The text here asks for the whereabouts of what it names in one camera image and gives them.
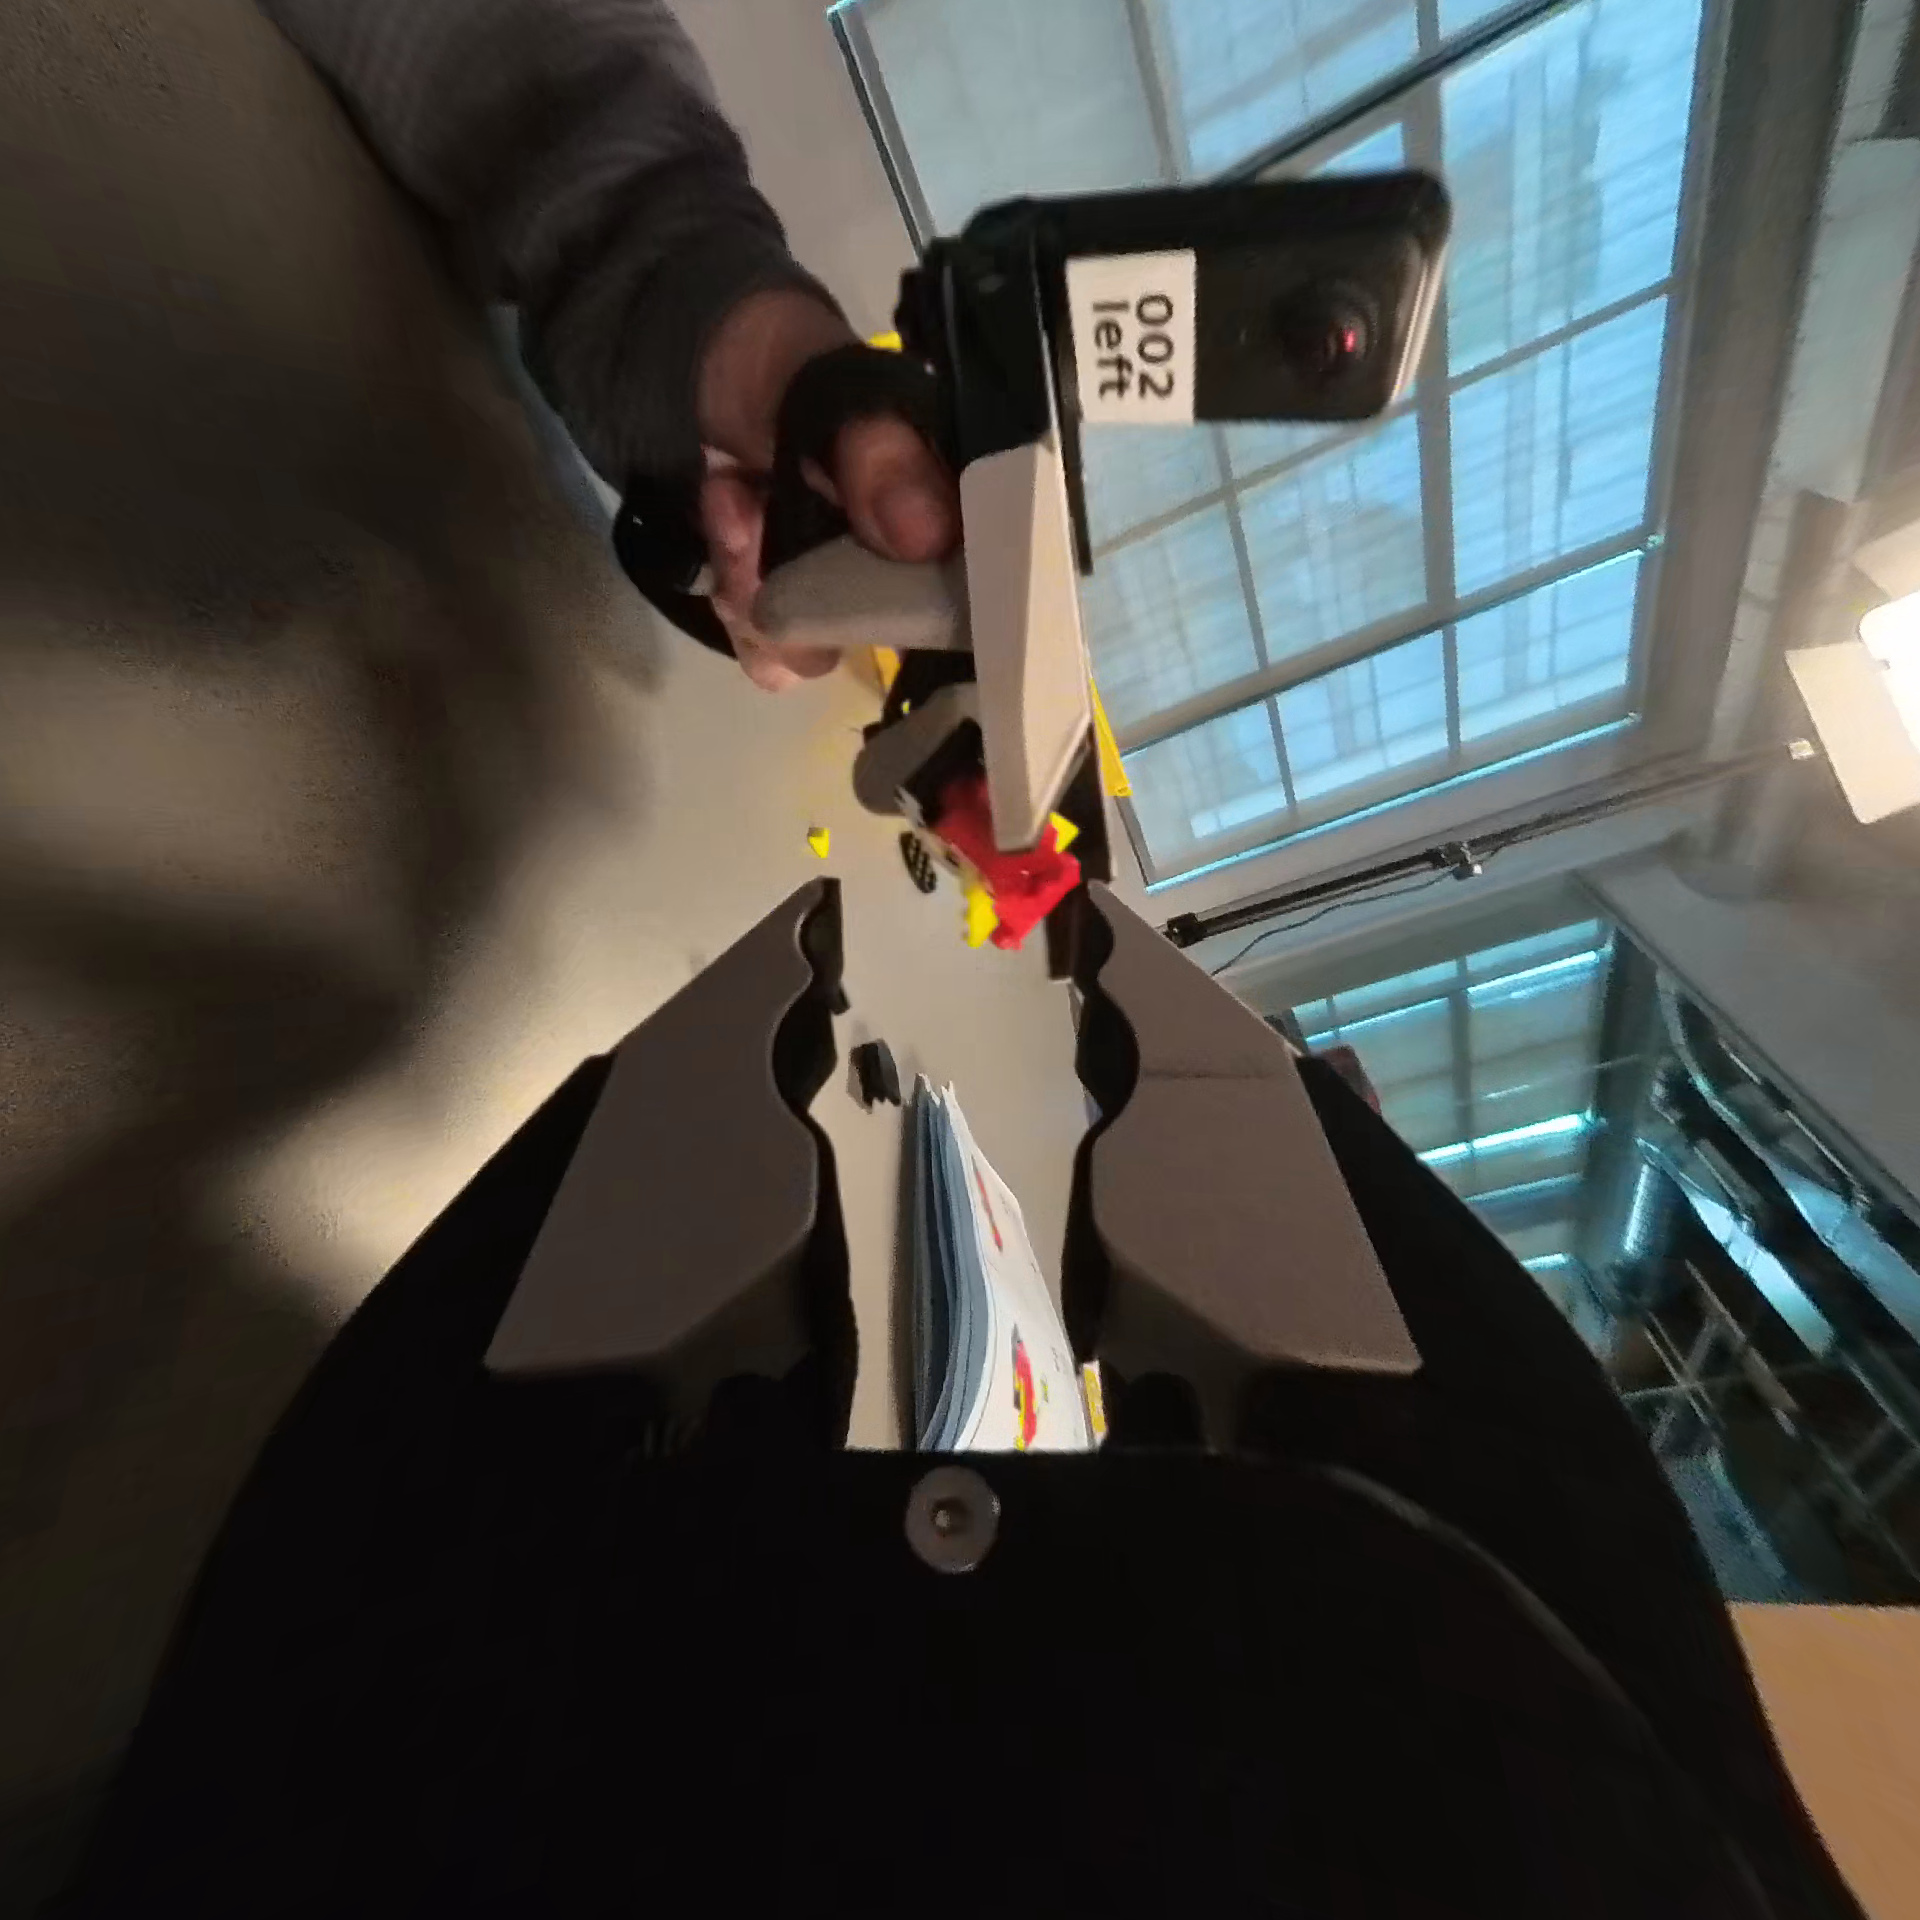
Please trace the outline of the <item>black pole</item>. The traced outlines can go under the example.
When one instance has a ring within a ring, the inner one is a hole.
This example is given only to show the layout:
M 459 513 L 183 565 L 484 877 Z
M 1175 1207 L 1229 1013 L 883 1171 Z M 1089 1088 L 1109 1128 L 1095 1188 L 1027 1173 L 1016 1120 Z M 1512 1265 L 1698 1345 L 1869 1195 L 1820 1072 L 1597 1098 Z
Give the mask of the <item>black pole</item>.
M 1703 761 L 1683 772 L 1660 776 L 1639 785 L 1603 791 L 1595 799 L 1549 807 L 1515 823 L 1487 832 L 1466 832 L 1443 844 L 1409 855 L 1378 860 L 1370 866 L 1280 889 L 1209 912 L 1186 912 L 1163 922 L 1159 928 L 1172 947 L 1188 952 L 1215 938 L 1244 928 L 1264 928 L 1269 922 L 1311 912 L 1335 912 L 1423 882 L 1468 882 L 1487 873 L 1505 853 L 1527 848 L 1562 832 L 1589 825 L 1604 825 L 1628 812 L 1663 807 L 1708 794 L 1722 785 L 1771 776 L 1791 763 L 1824 761 L 1826 752 L 1810 736 L 1791 736 L 1767 743 L 1761 749 L 1731 759 Z

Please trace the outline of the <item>person's left forearm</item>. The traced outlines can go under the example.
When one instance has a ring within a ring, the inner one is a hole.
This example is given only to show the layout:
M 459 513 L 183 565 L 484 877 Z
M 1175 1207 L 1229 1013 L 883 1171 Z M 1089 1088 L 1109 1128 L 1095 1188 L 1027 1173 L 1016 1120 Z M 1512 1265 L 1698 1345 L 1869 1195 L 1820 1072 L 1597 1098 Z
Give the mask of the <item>person's left forearm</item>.
M 668 4 L 267 2 L 448 231 L 612 490 L 705 467 L 705 351 L 793 258 Z

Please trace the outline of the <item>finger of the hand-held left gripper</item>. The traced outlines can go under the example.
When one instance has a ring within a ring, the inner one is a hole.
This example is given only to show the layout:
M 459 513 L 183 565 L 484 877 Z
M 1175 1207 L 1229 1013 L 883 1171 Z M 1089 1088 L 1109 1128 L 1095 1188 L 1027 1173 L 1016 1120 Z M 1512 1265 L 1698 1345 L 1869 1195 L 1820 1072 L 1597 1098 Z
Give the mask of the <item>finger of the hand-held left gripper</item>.
M 996 850 L 1031 850 L 1092 738 L 1072 514 L 1057 435 L 961 479 L 967 623 Z

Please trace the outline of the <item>person's left hand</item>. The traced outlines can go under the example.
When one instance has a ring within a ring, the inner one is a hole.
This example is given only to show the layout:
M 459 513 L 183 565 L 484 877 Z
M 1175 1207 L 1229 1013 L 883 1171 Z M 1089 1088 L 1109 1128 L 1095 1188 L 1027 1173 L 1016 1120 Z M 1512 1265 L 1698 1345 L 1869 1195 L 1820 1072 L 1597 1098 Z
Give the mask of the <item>person's left hand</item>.
M 839 657 L 769 641 L 753 625 L 762 591 L 760 481 L 773 469 L 787 389 L 815 360 L 852 344 L 845 321 L 811 295 L 771 291 L 746 300 L 711 336 L 698 391 L 706 479 L 703 528 L 711 602 L 747 680 L 771 692 L 836 669 Z M 836 504 L 860 543 L 895 563 L 945 560 L 963 536 L 961 496 L 937 451 L 898 417 L 845 423 L 810 484 Z

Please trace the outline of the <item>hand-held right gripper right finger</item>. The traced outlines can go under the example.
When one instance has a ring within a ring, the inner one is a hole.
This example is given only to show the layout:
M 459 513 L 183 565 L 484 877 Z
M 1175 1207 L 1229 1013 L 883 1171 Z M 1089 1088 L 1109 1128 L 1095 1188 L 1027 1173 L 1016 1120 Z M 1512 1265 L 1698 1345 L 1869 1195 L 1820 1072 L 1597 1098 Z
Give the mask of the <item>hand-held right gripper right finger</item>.
M 1423 1356 L 1289 1044 L 1109 882 L 1072 915 L 1063 1319 L 1111 1433 L 1245 1433 L 1269 1387 Z

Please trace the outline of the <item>bright ceiling light panel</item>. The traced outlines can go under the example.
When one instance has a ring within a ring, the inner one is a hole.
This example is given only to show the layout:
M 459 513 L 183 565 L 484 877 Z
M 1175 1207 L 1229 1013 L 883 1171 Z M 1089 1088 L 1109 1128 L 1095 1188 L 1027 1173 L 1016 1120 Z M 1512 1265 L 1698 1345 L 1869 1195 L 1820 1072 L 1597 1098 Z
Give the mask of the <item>bright ceiling light panel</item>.
M 1791 650 L 1816 745 L 1861 825 L 1919 810 L 1919 593 L 1867 611 L 1853 641 Z

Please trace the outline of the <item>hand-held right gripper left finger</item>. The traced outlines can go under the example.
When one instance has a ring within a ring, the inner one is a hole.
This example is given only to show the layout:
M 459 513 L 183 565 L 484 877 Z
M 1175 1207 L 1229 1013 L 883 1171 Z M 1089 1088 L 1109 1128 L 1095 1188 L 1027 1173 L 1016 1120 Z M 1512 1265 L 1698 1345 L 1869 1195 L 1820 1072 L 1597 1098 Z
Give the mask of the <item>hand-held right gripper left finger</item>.
M 580 1141 L 488 1346 L 497 1378 L 628 1378 L 673 1432 L 738 1383 L 791 1387 L 844 1442 L 857 1381 L 832 1141 L 839 1063 L 815 969 L 844 896 L 810 881 L 610 1049 Z

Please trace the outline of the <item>window with blinds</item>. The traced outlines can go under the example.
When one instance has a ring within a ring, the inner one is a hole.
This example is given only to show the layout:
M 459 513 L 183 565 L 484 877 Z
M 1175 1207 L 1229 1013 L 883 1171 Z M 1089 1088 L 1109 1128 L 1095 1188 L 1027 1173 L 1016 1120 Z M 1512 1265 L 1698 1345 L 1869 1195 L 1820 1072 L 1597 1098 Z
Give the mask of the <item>window with blinds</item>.
M 1095 683 L 1149 884 L 1633 730 L 1724 47 L 1698 2 L 883 2 L 924 241 L 1017 194 L 1401 167 L 1448 295 L 1373 426 L 1103 427 Z

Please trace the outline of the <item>lego instruction booklet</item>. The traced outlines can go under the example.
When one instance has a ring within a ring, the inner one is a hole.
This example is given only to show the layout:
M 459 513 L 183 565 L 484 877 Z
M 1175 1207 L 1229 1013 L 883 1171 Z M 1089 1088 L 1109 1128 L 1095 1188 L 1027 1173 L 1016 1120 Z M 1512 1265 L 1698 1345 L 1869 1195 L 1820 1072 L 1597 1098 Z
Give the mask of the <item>lego instruction booklet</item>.
M 1012 1188 L 953 1088 L 907 1112 L 911 1442 L 922 1453 L 1095 1451 L 1097 1370 L 1072 1353 Z

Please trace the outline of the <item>yellow plastic bin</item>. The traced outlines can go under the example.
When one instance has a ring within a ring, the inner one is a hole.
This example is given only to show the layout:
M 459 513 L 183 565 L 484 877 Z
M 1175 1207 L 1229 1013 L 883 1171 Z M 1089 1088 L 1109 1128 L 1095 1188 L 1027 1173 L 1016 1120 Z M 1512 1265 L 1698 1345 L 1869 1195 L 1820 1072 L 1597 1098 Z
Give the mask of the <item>yellow plastic bin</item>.
M 867 339 L 867 346 L 883 352 L 904 351 L 904 341 L 897 329 L 871 335 Z M 855 665 L 850 668 L 850 672 L 857 681 L 871 685 L 877 696 L 895 690 L 900 669 L 900 653 L 897 650 L 860 647 L 855 650 L 852 660 Z M 1103 791 L 1109 800 L 1130 800 L 1133 796 L 1131 779 L 1117 752 L 1115 735 L 1104 703 L 1100 700 L 1097 685 L 1092 683 L 1092 674 L 1089 674 L 1089 698 L 1095 731 L 1095 761 Z

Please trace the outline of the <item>red yellow lego body assembly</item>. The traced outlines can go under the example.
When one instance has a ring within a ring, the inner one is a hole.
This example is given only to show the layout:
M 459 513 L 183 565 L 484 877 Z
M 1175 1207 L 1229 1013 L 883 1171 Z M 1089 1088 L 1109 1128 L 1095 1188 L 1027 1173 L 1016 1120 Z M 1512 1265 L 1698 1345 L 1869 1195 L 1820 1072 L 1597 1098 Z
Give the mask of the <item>red yellow lego body assembly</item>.
M 936 800 L 907 805 L 907 831 L 920 831 L 945 860 L 963 903 L 963 940 L 971 952 L 1017 954 L 1027 938 L 1081 884 L 1075 853 L 1077 823 L 1055 810 L 1033 848 L 1001 850 L 994 837 L 987 778 L 952 776 Z

